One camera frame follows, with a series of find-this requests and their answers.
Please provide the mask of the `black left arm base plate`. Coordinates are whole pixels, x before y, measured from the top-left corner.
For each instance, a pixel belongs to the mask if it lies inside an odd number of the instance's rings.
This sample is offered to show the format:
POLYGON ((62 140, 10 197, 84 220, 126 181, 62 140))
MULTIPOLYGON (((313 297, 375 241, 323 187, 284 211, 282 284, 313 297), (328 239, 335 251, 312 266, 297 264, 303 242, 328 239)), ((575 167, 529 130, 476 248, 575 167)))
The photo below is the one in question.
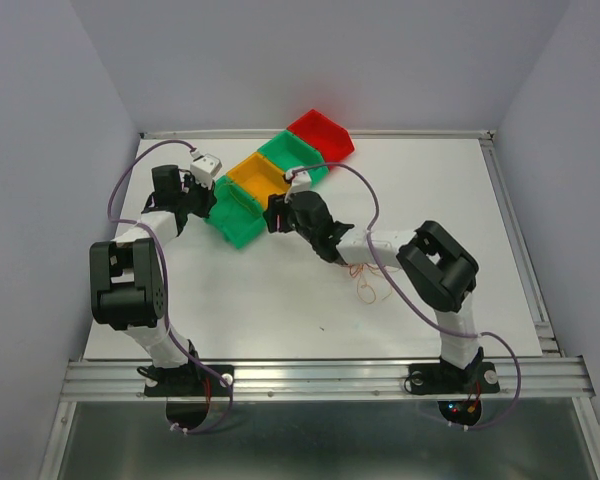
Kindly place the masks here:
POLYGON ((168 397, 228 397, 228 389, 214 375, 205 373, 193 364, 178 368, 140 366, 137 373, 145 380, 144 395, 151 398, 168 397))

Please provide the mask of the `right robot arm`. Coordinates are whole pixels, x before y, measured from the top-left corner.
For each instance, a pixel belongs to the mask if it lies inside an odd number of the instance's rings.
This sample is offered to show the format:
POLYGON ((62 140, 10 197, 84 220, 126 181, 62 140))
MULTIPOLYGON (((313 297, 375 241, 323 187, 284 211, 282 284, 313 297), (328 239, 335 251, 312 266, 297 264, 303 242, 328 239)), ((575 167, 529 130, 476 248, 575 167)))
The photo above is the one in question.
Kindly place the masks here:
POLYGON ((413 232, 369 232, 334 220, 313 191, 271 195, 263 217, 269 232, 298 233, 328 263, 369 264, 382 274, 388 267, 402 270, 434 311, 431 324, 441 338, 441 381, 462 390, 475 380, 484 358, 472 302, 479 266, 439 223, 426 221, 413 232))

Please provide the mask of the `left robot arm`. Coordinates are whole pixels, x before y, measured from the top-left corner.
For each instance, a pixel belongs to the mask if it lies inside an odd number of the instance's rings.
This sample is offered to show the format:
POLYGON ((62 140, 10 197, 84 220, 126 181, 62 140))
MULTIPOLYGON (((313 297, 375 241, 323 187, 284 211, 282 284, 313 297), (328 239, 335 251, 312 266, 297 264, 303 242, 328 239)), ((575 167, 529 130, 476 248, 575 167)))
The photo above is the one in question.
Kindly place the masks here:
POLYGON ((195 392, 204 380, 192 361, 197 351, 167 320, 166 275, 159 248, 176 239, 191 215, 207 219, 217 199, 219 160, 203 156, 188 169, 163 165, 151 170, 153 191, 141 215, 123 234, 89 250, 94 320, 132 338, 151 358, 139 373, 152 387, 171 384, 195 392))

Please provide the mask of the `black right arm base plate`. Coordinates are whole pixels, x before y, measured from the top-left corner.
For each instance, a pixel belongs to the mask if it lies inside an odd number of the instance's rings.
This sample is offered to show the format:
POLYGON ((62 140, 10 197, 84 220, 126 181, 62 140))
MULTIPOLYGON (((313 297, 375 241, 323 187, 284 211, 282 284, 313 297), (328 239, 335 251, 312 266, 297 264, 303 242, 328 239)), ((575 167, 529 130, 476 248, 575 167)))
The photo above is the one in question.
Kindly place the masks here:
POLYGON ((481 362, 465 370, 442 361, 438 363, 416 363, 408 367, 406 388, 414 395, 455 395, 476 393, 495 394, 500 392, 495 366, 481 362))

